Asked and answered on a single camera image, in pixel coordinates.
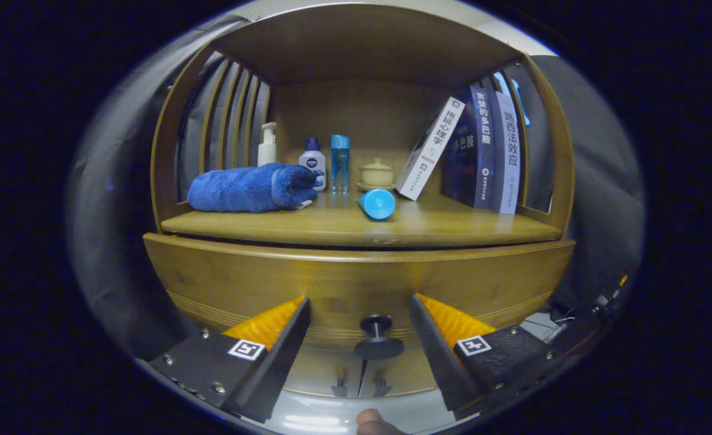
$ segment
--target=blue bottle cap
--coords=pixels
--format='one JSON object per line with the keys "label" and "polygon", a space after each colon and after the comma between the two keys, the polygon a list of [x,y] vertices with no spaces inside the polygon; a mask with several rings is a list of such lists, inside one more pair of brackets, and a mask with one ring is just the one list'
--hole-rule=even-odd
{"label": "blue bottle cap", "polygon": [[351,139],[344,135],[332,135],[332,149],[350,149]]}
{"label": "blue bottle cap", "polygon": [[321,151],[321,145],[317,138],[306,138],[305,141],[305,151]]}
{"label": "blue bottle cap", "polygon": [[358,199],[359,206],[373,219],[383,220],[393,214],[396,200],[391,192],[385,189],[372,189]]}

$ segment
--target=saucer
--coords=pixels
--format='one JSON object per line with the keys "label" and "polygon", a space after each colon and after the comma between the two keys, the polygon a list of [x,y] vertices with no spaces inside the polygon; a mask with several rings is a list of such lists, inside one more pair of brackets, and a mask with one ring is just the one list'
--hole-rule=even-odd
{"label": "saucer", "polygon": [[367,190],[372,190],[372,189],[385,189],[388,190],[389,192],[391,190],[394,190],[396,185],[368,185],[368,184],[361,184],[360,182],[357,182],[356,185],[358,185],[358,188],[361,190],[364,190],[365,192]]}

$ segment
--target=shelf board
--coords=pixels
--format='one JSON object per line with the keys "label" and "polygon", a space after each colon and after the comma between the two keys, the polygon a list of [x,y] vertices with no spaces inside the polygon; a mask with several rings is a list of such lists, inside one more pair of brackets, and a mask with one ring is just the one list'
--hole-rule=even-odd
{"label": "shelf board", "polygon": [[215,45],[273,86],[359,79],[455,90],[522,55],[449,19],[359,3],[269,16],[215,39]]}
{"label": "shelf board", "polygon": [[215,239],[363,248],[447,248],[511,245],[560,239],[557,228],[519,214],[498,214],[442,195],[396,199],[386,221],[373,221],[356,203],[361,192],[320,193],[303,210],[267,213],[191,211],[162,223],[164,231]]}

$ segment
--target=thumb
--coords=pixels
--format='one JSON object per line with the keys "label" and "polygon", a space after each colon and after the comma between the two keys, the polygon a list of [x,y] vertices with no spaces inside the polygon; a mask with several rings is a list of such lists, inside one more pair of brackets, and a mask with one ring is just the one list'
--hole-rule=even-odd
{"label": "thumb", "polygon": [[356,435],[404,435],[394,425],[387,423],[378,410],[364,410],[356,416]]}

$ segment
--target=blue towel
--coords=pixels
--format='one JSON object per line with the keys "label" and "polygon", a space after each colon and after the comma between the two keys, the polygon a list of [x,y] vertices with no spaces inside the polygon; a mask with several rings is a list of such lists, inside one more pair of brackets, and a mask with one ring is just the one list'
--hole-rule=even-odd
{"label": "blue towel", "polygon": [[203,211],[290,210],[306,207],[317,197],[315,181],[305,166],[282,163],[212,170],[195,177],[187,201]]}

